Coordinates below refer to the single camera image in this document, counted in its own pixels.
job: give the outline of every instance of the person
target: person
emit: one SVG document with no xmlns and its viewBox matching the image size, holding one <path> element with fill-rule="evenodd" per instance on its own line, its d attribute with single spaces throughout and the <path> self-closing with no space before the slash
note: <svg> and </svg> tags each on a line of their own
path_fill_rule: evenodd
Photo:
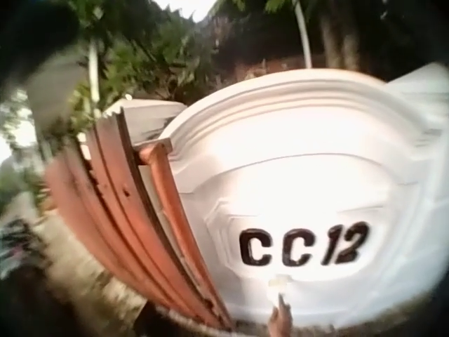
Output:
<svg viewBox="0 0 449 337">
<path fill-rule="evenodd" d="M 292 334 L 293 319 L 290 306 L 285 304 L 282 295 L 279 295 L 279 304 L 273 308 L 267 326 L 270 337 L 290 337 Z"/>
</svg>

